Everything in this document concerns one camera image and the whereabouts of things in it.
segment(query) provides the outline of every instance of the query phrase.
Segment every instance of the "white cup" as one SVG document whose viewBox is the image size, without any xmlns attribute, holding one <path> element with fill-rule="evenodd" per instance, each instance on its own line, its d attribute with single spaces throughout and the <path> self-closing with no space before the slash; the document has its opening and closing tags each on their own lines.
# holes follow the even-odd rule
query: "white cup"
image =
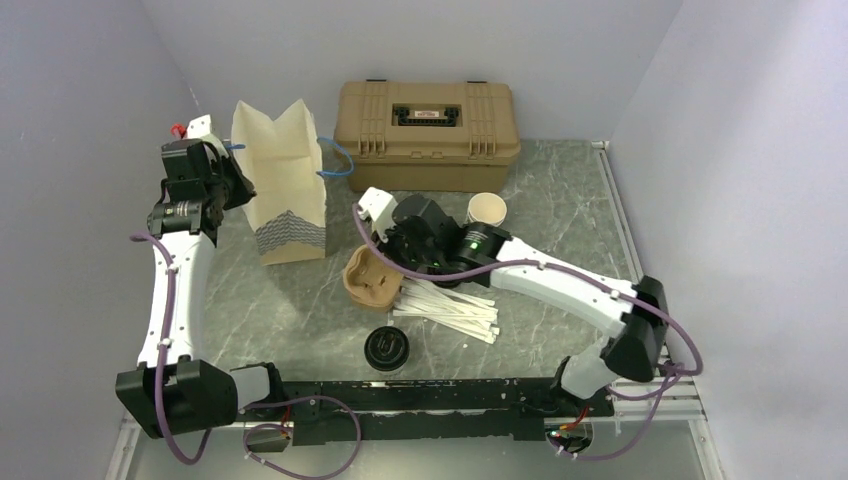
<svg viewBox="0 0 848 480">
<path fill-rule="evenodd" d="M 478 193 L 468 202 L 467 223 L 483 222 L 495 227 L 506 218 L 506 202 L 494 193 Z"/>
</svg>

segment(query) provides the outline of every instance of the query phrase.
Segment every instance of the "black cup lid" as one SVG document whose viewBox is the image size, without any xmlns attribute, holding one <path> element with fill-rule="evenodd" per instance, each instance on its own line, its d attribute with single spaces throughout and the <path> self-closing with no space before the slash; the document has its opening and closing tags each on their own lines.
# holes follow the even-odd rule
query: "black cup lid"
<svg viewBox="0 0 848 480">
<path fill-rule="evenodd" d="M 398 328 L 380 327 L 365 340 L 365 360 L 381 372 L 396 370 L 409 358 L 409 339 Z"/>
</svg>

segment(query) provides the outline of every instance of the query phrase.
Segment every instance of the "patterned band on bag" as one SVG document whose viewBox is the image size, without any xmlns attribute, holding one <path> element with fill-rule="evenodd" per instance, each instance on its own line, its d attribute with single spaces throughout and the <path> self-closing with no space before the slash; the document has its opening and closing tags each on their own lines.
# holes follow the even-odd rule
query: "patterned band on bag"
<svg viewBox="0 0 848 480">
<path fill-rule="evenodd" d="M 289 242 L 299 242 L 324 249 L 326 228 L 298 217 L 291 210 L 256 229 L 254 233 L 259 255 L 264 255 Z"/>
</svg>

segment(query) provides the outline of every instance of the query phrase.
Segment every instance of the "white wall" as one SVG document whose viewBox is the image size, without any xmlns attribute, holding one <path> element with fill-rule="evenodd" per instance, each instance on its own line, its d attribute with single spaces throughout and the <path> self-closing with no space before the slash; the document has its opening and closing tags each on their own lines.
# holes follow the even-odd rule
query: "white wall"
<svg viewBox="0 0 848 480">
<path fill-rule="evenodd" d="M 848 10 L 687 0 L 612 138 L 731 479 L 846 478 Z"/>
<path fill-rule="evenodd" d="M 345 81 L 489 80 L 525 138 L 607 139 L 681 0 L 143 0 L 201 107 L 281 113 L 332 134 Z"/>
<path fill-rule="evenodd" d="M 126 238 L 196 112 L 139 2 L 0 7 L 0 477 L 103 478 L 152 290 Z"/>
</svg>

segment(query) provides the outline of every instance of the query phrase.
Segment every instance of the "toolbox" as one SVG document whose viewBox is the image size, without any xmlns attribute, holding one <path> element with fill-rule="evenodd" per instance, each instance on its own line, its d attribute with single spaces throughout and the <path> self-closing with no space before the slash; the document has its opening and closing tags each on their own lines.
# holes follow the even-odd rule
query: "toolbox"
<svg viewBox="0 0 848 480">
<path fill-rule="evenodd" d="M 355 192 L 497 193 L 521 150 L 512 92 L 501 83 L 348 82 L 335 141 Z"/>
</svg>

